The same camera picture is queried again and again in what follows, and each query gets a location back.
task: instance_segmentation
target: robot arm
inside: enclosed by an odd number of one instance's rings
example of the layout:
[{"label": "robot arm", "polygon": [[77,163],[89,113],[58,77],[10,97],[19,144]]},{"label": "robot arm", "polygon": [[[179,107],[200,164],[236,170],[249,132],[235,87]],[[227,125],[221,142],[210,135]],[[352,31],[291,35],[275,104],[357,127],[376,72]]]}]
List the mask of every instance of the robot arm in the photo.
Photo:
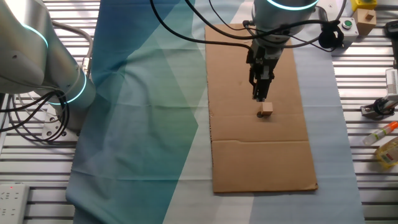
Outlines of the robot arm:
[{"label": "robot arm", "polygon": [[[62,90],[70,107],[68,128],[81,129],[95,87],[57,37],[41,0],[0,0],[0,68],[1,93]],[[49,103],[60,114],[58,100]]]},{"label": "robot arm", "polygon": [[[286,24],[306,21],[311,16],[318,0],[255,0],[252,8],[253,25],[256,29],[270,31]],[[303,29],[298,26],[283,34],[295,35]],[[253,99],[264,101],[274,79],[274,69],[290,39],[287,35],[268,35],[254,39],[251,48],[254,58],[250,63],[249,81],[253,86]]]}]

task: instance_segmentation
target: table surface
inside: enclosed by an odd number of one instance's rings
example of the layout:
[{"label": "table surface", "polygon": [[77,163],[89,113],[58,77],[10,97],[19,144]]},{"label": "table surface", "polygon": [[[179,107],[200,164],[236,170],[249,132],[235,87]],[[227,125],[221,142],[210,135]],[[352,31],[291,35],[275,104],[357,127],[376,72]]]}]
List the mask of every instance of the table surface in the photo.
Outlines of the table surface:
[{"label": "table surface", "polygon": [[[58,22],[79,27],[94,36],[99,0],[47,0],[50,15]],[[375,128],[398,120],[398,114],[370,123],[361,117],[359,107],[386,95],[385,70],[392,67],[391,42],[383,37],[386,22],[398,19],[395,0],[378,0],[377,26],[365,38],[355,42],[343,54],[333,55],[336,81],[351,142],[354,168],[367,224],[398,222],[398,167],[380,174],[369,167],[377,162],[373,156],[377,146],[363,147],[358,139]],[[65,30],[55,29],[70,53],[81,63],[87,53],[85,39]],[[24,95],[25,102],[31,99]],[[38,113],[39,118],[45,114]],[[42,132],[42,124],[28,125],[33,133]],[[379,144],[398,136],[398,130]],[[0,150],[0,184],[24,182],[31,186],[25,224],[72,224],[74,207],[65,200],[74,147],[43,147],[22,139],[15,131],[6,134]]]}]

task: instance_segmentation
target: brown cardboard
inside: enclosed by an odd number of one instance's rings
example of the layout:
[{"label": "brown cardboard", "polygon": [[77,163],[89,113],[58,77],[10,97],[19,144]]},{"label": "brown cardboard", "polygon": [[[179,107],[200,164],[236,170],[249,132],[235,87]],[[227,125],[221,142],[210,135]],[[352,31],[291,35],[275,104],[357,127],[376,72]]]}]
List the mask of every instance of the brown cardboard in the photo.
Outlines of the brown cardboard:
[{"label": "brown cardboard", "polygon": [[[233,24],[235,28],[242,25]],[[245,30],[235,35],[248,35]],[[206,40],[239,42],[206,27]],[[214,192],[268,192],[318,188],[293,51],[285,49],[271,83],[273,114],[258,118],[252,100],[248,50],[206,45]]]}]

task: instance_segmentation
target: wooden block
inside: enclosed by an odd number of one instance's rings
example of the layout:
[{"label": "wooden block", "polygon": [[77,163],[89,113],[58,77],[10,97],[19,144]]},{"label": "wooden block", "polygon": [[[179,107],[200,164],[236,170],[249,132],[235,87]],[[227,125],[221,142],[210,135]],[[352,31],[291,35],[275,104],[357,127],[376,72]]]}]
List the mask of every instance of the wooden block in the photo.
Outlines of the wooden block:
[{"label": "wooden block", "polygon": [[270,116],[274,112],[274,108],[272,107],[272,103],[263,102],[261,103],[261,114],[264,116]]},{"label": "wooden block", "polygon": [[360,35],[368,35],[376,26],[375,10],[357,9],[353,18]]}]

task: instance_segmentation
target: green button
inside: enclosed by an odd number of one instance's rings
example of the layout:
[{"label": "green button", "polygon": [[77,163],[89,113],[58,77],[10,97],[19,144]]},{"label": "green button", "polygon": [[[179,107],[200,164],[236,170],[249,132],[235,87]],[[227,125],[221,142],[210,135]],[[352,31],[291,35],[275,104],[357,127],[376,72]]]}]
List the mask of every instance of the green button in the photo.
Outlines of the green button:
[{"label": "green button", "polygon": [[352,26],[352,25],[353,25],[353,23],[352,23],[351,21],[345,21],[344,24],[345,24],[346,26]]}]

